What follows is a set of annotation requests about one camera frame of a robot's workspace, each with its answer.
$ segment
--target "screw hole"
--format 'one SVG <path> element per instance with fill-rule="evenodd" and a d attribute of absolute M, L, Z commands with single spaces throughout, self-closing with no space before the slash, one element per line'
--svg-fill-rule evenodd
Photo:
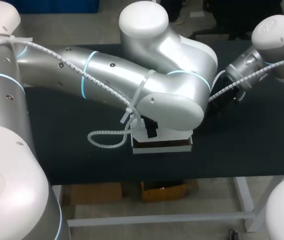
<path fill-rule="evenodd" d="M 6 98 L 9 99 L 9 100 L 13 100 L 13 99 L 14 99 L 13 96 L 11 96 L 11 95 L 9 95 L 9 94 L 6 95 Z"/>

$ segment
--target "metal table frame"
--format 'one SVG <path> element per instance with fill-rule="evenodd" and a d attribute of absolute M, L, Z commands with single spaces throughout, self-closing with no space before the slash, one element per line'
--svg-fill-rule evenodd
<path fill-rule="evenodd" d="M 198 213 L 198 214 L 172 214 L 172 215 L 148 215 L 148 216 L 121 216 L 67 220 L 70 228 L 88 226 L 106 226 L 121 224 L 144 224 L 144 223 L 169 223 L 169 222 L 192 222 L 214 220 L 237 220 L 245 219 L 244 225 L 248 233 L 257 232 L 265 221 L 265 210 L 268 198 L 273 189 L 284 180 L 284 175 L 274 176 L 265 192 L 254 206 L 250 190 L 245 177 L 234 177 L 237 196 L 242 211 L 225 213 Z M 63 186 L 52 187 L 56 198 L 61 202 Z"/>

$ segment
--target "white cable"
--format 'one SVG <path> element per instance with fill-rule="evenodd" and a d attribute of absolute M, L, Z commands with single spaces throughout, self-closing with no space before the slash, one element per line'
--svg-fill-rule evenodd
<path fill-rule="evenodd" d="M 10 43 L 11 40 L 10 39 L 0 39 L 0 45 L 6 44 L 6 43 Z M 61 55 L 57 54 L 56 52 L 47 49 L 46 47 L 43 47 L 41 45 L 38 45 L 36 43 L 30 42 L 30 41 L 21 41 L 19 43 L 22 44 L 26 44 L 27 46 L 31 46 L 33 48 L 36 48 L 38 50 L 41 50 L 51 56 L 53 56 L 54 58 L 56 58 L 57 60 L 59 60 L 60 62 L 62 62 L 63 64 L 67 65 L 68 67 L 72 68 L 74 71 L 76 71 L 77 73 L 81 74 L 83 77 L 85 77 L 86 79 L 90 80 L 91 82 L 95 83 L 96 85 L 100 86 L 102 89 L 104 89 L 105 91 L 109 92 L 110 94 L 112 94 L 114 97 L 116 97 L 117 99 L 121 100 L 122 103 L 124 103 L 127 107 L 130 107 L 130 102 L 121 94 L 119 94 L 117 91 L 113 90 L 112 88 L 110 88 L 109 86 L 105 85 L 104 83 L 100 82 L 99 80 L 95 79 L 94 77 L 92 77 L 91 75 L 89 75 L 88 73 L 82 71 L 80 68 L 78 68 L 77 66 L 73 65 L 71 62 L 67 61 L 65 58 L 63 58 Z M 100 148 L 118 148 L 120 146 L 122 146 L 125 141 L 127 140 L 127 134 L 132 133 L 133 131 L 137 130 L 140 127 L 140 123 L 141 123 L 141 116 L 138 113 L 138 110 L 135 107 L 132 107 L 132 114 L 138 118 L 138 123 L 136 125 L 135 128 L 128 130 L 130 124 L 126 124 L 125 127 L 127 127 L 124 130 L 121 131 L 110 131 L 110 130 L 105 130 L 105 131 L 94 131 L 88 134 L 87 139 L 89 140 L 90 143 L 94 144 L 97 147 Z M 91 136 L 93 135 L 97 135 L 97 134 L 104 134 L 104 135 L 124 135 L 123 136 L 123 140 L 119 143 L 119 144 L 115 144 L 115 145 L 103 145 L 103 144 L 99 144 L 97 142 L 94 142 L 91 139 Z"/>
<path fill-rule="evenodd" d="M 214 94 L 213 96 L 211 96 L 211 97 L 208 99 L 208 101 L 211 102 L 212 100 L 216 99 L 216 98 L 217 98 L 218 96 L 220 96 L 221 94 L 225 93 L 227 90 L 229 90 L 229 89 L 231 89 L 231 88 L 234 88 L 235 86 L 237 86 L 237 85 L 243 83 L 244 81 L 247 81 L 247 80 L 249 80 L 249 79 L 251 79 L 251 78 L 256 77 L 257 75 L 261 75 L 261 74 L 263 74 L 264 72 L 267 72 L 267 71 L 269 71 L 269 70 L 271 70 L 271 69 L 274 69 L 274 68 L 276 68 L 276 67 L 278 67 L 278 66 L 282 66 L 282 65 L 284 65 L 284 60 L 283 60 L 283 61 L 279 61 L 279 62 L 277 62 L 277 63 L 274 63 L 274 64 L 272 64 L 272 65 L 266 66 L 266 67 L 260 69 L 259 71 L 256 71 L 256 72 L 254 72 L 254 73 L 252 73 L 252 74 L 250 74 L 250 75 L 248 75 L 248 76 L 246 76 L 246 77 L 243 77 L 243 78 L 241 78 L 240 80 L 238 80 L 238 81 L 236 81 L 236 82 L 230 84 L 229 86 L 223 88 L 222 90 L 218 91 L 216 94 Z"/>
<path fill-rule="evenodd" d="M 216 82 L 218 81 L 219 77 L 220 77 L 222 74 L 224 74 L 225 72 L 226 72 L 225 70 L 222 70 L 222 71 L 220 71 L 220 72 L 216 75 L 216 77 L 214 78 L 213 83 L 212 83 L 211 91 L 212 91 L 214 85 L 216 84 Z"/>
<path fill-rule="evenodd" d="M 130 129 L 129 130 L 129 127 L 130 127 L 130 124 L 132 123 L 132 121 L 137 118 L 137 126 Z M 141 124 L 141 116 L 138 115 L 138 116 L 132 116 L 126 123 L 125 125 L 125 128 L 124 130 L 120 130 L 120 131 L 110 131 L 110 130 L 99 130 L 99 131 L 92 131 L 90 132 L 88 135 L 87 135 L 87 140 L 93 144 L 94 146 L 97 146 L 99 148 L 103 148 L 103 149 L 115 149 L 115 148 L 118 148 L 118 147 L 121 147 L 123 144 L 126 143 L 127 141 L 127 138 L 128 138 L 128 134 L 131 134 L 133 133 L 137 127 L 139 127 Z M 100 144 L 100 143 L 97 143 L 96 141 L 92 140 L 92 136 L 95 136 L 95 135 L 123 135 L 123 139 L 120 143 L 118 144 L 114 144 L 114 145 L 104 145 L 104 144 Z"/>

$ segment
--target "cable tie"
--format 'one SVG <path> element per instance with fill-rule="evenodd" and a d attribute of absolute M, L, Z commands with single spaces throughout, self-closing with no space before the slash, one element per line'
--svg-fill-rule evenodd
<path fill-rule="evenodd" d="M 144 85 L 146 84 L 147 80 L 152 76 L 153 73 L 156 73 L 156 71 L 154 70 L 150 70 L 147 72 L 147 74 L 144 76 L 144 78 L 142 79 L 142 81 L 140 82 L 137 90 L 135 91 L 135 94 L 132 98 L 132 101 L 130 102 L 129 106 L 126 108 L 125 113 L 123 115 L 123 117 L 121 118 L 120 123 L 124 124 L 124 122 L 127 120 L 129 114 L 131 114 L 133 112 L 133 108 L 136 104 L 136 101 L 138 100 L 138 97 L 144 87 Z"/>

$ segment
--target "small box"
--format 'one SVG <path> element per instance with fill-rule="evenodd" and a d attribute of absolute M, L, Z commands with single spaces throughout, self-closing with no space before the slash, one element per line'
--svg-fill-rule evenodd
<path fill-rule="evenodd" d="M 184 181 L 141 182 L 144 202 L 156 203 L 182 199 L 186 195 Z"/>
<path fill-rule="evenodd" d="M 120 182 L 72 185 L 70 205 L 116 202 L 122 199 Z"/>
<path fill-rule="evenodd" d="M 137 122 L 131 123 L 131 129 Z M 192 150 L 193 131 L 177 131 L 160 124 L 156 129 L 157 136 L 148 138 L 147 130 L 142 120 L 141 128 L 131 134 L 133 154 L 176 153 L 190 152 Z"/>

